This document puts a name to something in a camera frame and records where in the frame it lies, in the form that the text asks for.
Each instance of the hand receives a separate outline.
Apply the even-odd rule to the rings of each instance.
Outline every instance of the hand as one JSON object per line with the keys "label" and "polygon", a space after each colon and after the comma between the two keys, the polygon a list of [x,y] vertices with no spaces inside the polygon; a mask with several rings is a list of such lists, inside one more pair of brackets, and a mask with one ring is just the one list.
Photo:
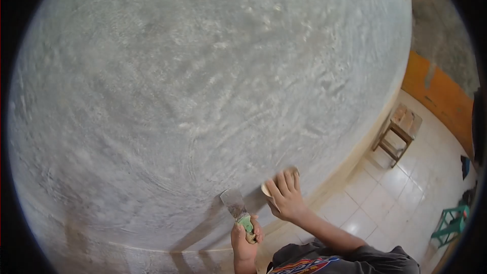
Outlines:
{"label": "hand", "polygon": [[299,219],[309,212],[301,196],[300,177],[296,170],[285,169],[277,174],[276,179],[277,185],[273,180],[265,182],[276,205],[270,201],[267,204],[274,216],[297,225]]}
{"label": "hand", "polygon": [[[262,228],[260,227],[259,222],[257,222],[256,220],[258,217],[259,216],[257,215],[250,216],[250,222],[254,226],[254,234],[257,243],[261,243],[264,240],[264,233],[262,231]],[[233,248],[233,256],[234,259],[238,261],[254,261],[255,256],[257,255],[257,243],[248,243],[245,238],[245,234],[246,232],[244,226],[235,222],[232,232],[230,234]]]}

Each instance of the gray cement wall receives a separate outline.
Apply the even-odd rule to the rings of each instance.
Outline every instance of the gray cement wall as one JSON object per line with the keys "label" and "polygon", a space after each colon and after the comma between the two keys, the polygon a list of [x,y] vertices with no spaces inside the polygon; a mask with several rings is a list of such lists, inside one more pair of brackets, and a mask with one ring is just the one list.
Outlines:
{"label": "gray cement wall", "polygon": [[8,125],[40,246],[61,272],[186,271],[161,256],[228,242],[222,191],[265,225],[261,182],[294,164],[307,195],[346,159],[410,44],[411,0],[44,0]]}
{"label": "gray cement wall", "polygon": [[452,1],[412,0],[412,15],[411,50],[431,63],[427,80],[438,66],[473,99],[480,86],[475,53]]}

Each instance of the metal blade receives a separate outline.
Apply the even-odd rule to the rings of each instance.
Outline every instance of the metal blade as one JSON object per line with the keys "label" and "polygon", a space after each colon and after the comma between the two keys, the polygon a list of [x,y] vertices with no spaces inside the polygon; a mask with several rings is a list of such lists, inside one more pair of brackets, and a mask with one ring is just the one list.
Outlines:
{"label": "metal blade", "polygon": [[235,221],[248,214],[244,199],[238,189],[228,189],[220,195],[220,198],[230,214],[235,218]]}

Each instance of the white tiled floor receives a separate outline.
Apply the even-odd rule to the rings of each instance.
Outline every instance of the white tiled floor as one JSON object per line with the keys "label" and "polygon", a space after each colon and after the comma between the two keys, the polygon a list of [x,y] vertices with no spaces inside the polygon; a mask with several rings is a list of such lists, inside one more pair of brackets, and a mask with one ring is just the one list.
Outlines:
{"label": "white tiled floor", "polygon": [[[370,151],[350,182],[319,213],[382,251],[402,246],[421,265],[422,273],[430,273],[446,249],[438,250],[430,241],[441,211],[457,205],[463,192],[475,185],[476,173],[471,167],[462,180],[460,155],[466,153],[456,138],[409,94],[401,91],[399,102],[423,119],[401,161],[391,169],[391,158],[384,151]],[[295,233],[302,243],[312,237],[303,230]]]}

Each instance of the person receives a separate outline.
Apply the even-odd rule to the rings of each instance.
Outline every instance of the person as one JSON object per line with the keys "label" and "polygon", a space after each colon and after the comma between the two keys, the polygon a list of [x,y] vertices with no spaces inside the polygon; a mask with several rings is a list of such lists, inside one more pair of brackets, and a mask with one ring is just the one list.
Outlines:
{"label": "person", "polygon": [[[381,252],[316,215],[304,204],[297,173],[284,170],[275,179],[276,182],[267,180],[265,183],[273,198],[274,204],[268,203],[272,214],[316,238],[307,245],[289,244],[278,250],[267,273],[420,273],[417,262],[400,246],[388,253]],[[236,274],[257,273],[257,246],[264,240],[264,233],[256,221],[257,216],[251,218],[257,243],[246,241],[241,225],[235,224],[231,231]]]}

